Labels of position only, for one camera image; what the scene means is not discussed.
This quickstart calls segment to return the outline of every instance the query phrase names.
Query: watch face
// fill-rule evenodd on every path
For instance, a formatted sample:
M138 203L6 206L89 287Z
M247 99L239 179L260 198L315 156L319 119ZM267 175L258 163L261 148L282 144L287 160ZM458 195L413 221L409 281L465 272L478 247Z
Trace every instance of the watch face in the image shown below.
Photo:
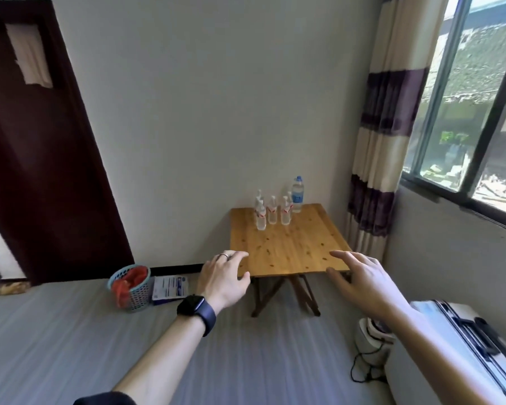
M204 297L202 295L189 295L183 301L182 304L184 313L188 313L189 315L193 315L197 308L204 301Z

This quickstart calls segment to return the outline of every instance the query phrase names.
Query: floor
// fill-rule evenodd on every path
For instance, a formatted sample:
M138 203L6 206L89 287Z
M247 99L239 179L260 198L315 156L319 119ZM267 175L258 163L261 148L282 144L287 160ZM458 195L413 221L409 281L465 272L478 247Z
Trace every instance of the floor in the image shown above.
M250 289L202 340L172 404L393 404L387 385L349 378L359 312L324 274L308 279L321 317L301 311L286 282L253 319ZM176 302L123 313L104 287L49 283L0 297L0 405L70 405L111 389L175 317Z

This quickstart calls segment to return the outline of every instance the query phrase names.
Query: hand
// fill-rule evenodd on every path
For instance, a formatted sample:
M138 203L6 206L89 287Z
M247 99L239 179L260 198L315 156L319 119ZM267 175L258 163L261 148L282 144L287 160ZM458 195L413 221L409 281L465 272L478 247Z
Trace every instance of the hand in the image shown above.
M225 250L227 257L214 256L202 266L195 294L202 295L214 309L216 315L226 307L230 307L241 299L250 283L249 272L238 280L238 266L246 251Z
M388 326L399 314L408 312L411 306L376 258L352 251L331 251L341 258L352 273L352 283L328 267L326 272L341 294L358 306L367 316L382 320Z

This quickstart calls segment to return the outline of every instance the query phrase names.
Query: curtain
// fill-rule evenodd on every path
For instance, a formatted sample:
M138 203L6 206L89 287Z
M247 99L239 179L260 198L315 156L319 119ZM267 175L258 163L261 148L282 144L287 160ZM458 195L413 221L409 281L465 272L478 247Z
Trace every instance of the curtain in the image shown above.
M6 24L6 30L24 82L27 85L38 84L45 88L52 88L52 79L38 26L35 24Z
M448 0L383 0L352 166L346 239L382 259L395 192Z

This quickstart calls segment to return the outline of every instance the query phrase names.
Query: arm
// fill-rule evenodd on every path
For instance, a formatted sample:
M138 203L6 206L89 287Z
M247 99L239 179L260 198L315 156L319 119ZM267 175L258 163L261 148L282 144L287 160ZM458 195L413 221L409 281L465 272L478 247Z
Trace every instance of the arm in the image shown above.
M326 270L339 291L392 329L444 405L506 405L506 396L408 304L378 260L350 251L330 254L341 258L352 273L352 283L348 283L333 268Z
M216 315L243 297L249 273L238 280L238 265L248 256L244 251L225 251L202 267L197 295L202 295ZM172 325L113 388L129 395L137 405L165 405L170 402L204 333L198 316L177 316Z

